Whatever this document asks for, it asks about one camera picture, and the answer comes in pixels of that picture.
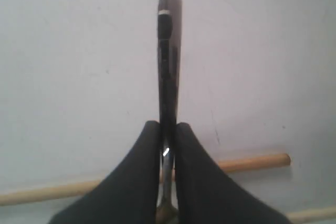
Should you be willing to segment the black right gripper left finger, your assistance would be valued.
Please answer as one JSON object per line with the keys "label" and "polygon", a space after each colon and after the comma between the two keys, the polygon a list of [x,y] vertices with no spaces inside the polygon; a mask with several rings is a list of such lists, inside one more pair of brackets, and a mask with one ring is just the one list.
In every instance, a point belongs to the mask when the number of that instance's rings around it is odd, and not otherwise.
{"label": "black right gripper left finger", "polygon": [[122,162],[91,192],[50,223],[155,223],[160,175],[160,125],[147,121]]}

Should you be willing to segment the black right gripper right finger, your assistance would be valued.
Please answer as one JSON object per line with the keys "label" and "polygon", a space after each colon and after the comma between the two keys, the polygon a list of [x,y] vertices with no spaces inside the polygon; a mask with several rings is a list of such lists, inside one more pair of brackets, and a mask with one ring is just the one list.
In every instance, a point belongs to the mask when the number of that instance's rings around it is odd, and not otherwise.
{"label": "black right gripper right finger", "polygon": [[212,160],[192,128],[175,132],[175,182],[180,223],[290,223],[241,188]]}

